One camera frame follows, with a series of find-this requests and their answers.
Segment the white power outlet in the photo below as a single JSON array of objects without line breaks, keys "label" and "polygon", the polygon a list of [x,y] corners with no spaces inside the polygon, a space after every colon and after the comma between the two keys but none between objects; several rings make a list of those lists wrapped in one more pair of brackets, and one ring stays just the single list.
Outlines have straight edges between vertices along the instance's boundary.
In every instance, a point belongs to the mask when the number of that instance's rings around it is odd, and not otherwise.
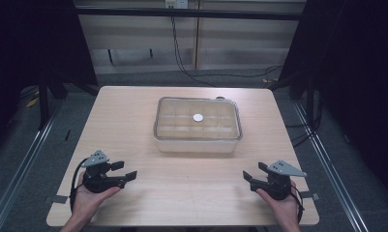
[{"label": "white power outlet", "polygon": [[164,0],[167,9],[182,9],[186,10],[189,7],[188,0]]}]

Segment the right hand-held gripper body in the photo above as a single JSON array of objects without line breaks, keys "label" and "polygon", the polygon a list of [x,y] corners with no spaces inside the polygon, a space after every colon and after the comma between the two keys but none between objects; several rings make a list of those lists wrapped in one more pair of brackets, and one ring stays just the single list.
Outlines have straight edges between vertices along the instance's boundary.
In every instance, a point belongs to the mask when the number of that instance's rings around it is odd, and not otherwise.
[{"label": "right hand-held gripper body", "polygon": [[278,160],[268,165],[267,180],[261,181],[254,178],[250,184],[251,191],[265,190],[273,199],[284,200],[291,194],[291,176],[306,177],[307,173],[297,169],[284,160]]}]

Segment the clear box lid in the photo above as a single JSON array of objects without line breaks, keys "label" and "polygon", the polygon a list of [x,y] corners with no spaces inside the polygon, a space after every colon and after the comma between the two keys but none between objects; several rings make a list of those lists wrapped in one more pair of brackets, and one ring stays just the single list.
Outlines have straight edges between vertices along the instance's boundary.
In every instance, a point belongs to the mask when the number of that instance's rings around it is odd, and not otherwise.
[{"label": "clear box lid", "polygon": [[159,140],[238,141],[242,138],[236,102],[224,98],[163,97],[158,102],[153,131]]}]

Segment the person's left hand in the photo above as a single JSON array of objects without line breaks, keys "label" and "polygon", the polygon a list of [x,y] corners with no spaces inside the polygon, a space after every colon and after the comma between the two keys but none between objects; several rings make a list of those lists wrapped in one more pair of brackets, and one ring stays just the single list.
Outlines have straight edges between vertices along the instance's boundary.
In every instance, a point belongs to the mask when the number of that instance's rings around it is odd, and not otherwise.
[{"label": "person's left hand", "polygon": [[88,190],[83,184],[83,172],[80,173],[75,195],[72,218],[79,223],[86,224],[97,213],[105,200],[118,193],[118,187],[109,188],[101,193]]}]

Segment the white storage box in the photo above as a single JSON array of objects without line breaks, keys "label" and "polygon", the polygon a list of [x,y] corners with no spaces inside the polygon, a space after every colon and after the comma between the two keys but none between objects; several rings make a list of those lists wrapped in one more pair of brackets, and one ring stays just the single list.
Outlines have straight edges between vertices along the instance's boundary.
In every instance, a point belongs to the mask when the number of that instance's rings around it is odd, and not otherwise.
[{"label": "white storage box", "polygon": [[238,141],[159,140],[159,150],[170,153],[232,153]]}]

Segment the person's right hand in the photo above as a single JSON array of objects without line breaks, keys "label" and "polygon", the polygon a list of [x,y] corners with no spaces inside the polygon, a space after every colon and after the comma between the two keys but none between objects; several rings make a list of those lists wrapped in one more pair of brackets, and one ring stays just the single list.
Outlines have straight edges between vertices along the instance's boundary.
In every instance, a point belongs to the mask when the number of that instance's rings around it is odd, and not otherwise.
[{"label": "person's right hand", "polygon": [[277,223],[282,227],[298,227],[298,203],[289,195],[284,200],[273,199],[265,190],[258,188],[256,193],[269,205]]}]

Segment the black horizontal bar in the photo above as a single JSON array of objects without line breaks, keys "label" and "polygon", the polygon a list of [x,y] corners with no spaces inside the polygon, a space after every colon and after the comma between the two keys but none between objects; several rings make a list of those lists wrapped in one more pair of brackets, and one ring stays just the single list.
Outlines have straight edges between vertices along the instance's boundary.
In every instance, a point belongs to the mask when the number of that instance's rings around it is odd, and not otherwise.
[{"label": "black horizontal bar", "polygon": [[97,8],[77,7],[78,15],[134,15],[134,16],[169,16],[196,18],[238,18],[238,19],[266,19],[266,20],[301,20],[303,14],[294,13],[265,13],[216,10],[185,10],[185,9],[145,9],[145,8]]}]

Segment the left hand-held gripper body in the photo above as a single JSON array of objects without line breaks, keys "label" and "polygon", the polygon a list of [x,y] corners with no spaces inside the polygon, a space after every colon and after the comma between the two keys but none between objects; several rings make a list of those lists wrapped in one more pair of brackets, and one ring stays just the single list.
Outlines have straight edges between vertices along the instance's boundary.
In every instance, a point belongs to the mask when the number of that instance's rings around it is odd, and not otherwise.
[{"label": "left hand-held gripper body", "polygon": [[97,150],[81,165],[85,169],[82,184],[94,193],[101,193],[113,187],[122,189],[127,179],[125,176],[108,177],[106,173],[112,171],[111,165],[109,157],[102,150]]}]

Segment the metal floor rail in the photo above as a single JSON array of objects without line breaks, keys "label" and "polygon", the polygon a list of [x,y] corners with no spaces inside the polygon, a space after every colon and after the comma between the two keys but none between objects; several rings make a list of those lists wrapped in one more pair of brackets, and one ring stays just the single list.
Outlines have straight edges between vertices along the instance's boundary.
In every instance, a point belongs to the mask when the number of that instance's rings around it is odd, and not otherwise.
[{"label": "metal floor rail", "polygon": [[43,126],[41,110],[23,106],[7,130],[0,146],[0,231],[43,149],[61,106],[58,101],[49,109]]},{"label": "metal floor rail", "polygon": [[371,232],[365,223],[365,220],[362,217],[362,214],[360,213],[357,205],[346,189],[343,180],[341,179],[341,176],[339,175],[335,165],[330,159],[329,154],[325,149],[319,135],[313,126],[308,122],[308,113],[304,109],[303,104],[299,101],[294,101],[293,105],[302,123],[302,126],[308,134],[310,143],[312,144],[313,149],[315,150],[315,153],[332,185],[332,188],[342,204],[343,210],[351,226],[353,227],[353,230],[355,232]]}]

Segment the dark curtain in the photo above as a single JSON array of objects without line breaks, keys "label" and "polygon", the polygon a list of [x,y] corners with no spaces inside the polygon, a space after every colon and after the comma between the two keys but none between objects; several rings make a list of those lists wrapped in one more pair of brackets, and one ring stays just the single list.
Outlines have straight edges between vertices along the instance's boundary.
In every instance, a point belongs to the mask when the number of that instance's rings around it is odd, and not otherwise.
[{"label": "dark curtain", "polygon": [[280,80],[321,94],[388,189],[388,0],[307,0]]},{"label": "dark curtain", "polygon": [[74,0],[0,0],[0,144],[20,92],[98,84]]}]

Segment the black metal stand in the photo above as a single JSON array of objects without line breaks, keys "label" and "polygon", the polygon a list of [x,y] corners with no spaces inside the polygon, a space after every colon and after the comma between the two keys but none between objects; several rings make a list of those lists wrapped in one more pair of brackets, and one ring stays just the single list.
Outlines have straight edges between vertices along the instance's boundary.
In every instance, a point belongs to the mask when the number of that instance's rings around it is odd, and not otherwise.
[{"label": "black metal stand", "polygon": [[39,100],[40,100],[40,124],[39,130],[41,131],[49,120],[49,107],[47,96],[47,80],[45,74],[42,72],[39,79]]}]

